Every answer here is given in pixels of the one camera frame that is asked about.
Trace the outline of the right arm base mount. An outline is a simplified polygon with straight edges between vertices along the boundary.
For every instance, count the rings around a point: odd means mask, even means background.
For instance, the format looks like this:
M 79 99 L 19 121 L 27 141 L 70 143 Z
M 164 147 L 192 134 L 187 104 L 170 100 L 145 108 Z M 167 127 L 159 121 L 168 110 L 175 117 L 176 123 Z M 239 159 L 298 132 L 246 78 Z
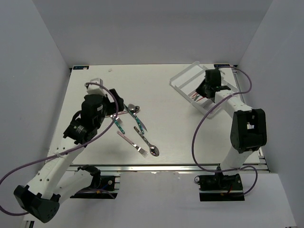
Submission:
M 243 185 L 239 174 L 228 176 L 222 173 L 200 175 L 194 178 L 199 185 L 201 202 L 244 201 Z

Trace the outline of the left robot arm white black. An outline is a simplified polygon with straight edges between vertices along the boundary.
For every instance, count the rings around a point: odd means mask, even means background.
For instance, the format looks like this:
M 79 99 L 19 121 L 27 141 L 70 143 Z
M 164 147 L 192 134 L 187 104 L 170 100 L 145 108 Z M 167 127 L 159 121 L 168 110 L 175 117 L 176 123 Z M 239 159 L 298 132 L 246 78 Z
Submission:
M 109 91 L 115 98 L 114 102 L 110 102 L 100 88 L 87 90 L 81 110 L 74 114 L 63 133 L 61 146 L 64 154 L 55 155 L 25 186 L 18 185 L 14 190 L 19 205 L 41 222 L 49 222 L 58 212 L 60 204 L 78 191 L 86 188 L 94 190 L 100 186 L 100 171 L 92 165 L 78 168 L 63 183 L 60 180 L 72 161 L 96 138 L 105 117 L 124 109 L 124 100 L 116 90 Z

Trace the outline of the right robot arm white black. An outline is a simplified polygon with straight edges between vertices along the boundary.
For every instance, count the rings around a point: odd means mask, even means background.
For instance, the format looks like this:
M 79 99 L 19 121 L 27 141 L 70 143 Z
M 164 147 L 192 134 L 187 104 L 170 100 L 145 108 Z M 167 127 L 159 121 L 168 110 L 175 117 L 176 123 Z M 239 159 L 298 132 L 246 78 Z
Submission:
M 207 170 L 212 173 L 220 173 L 215 176 L 214 182 L 222 190 L 231 185 L 230 176 L 238 174 L 243 169 L 242 166 L 246 159 L 267 142 L 265 111 L 252 108 L 240 98 L 240 95 L 249 93 L 251 89 L 249 87 L 245 91 L 233 92 L 228 85 L 222 84 L 219 68 L 206 70 L 204 80 L 196 89 L 199 95 L 214 103 L 199 125 L 202 125 L 208 115 L 217 107 L 221 107 L 232 119 L 231 148 L 217 169 Z

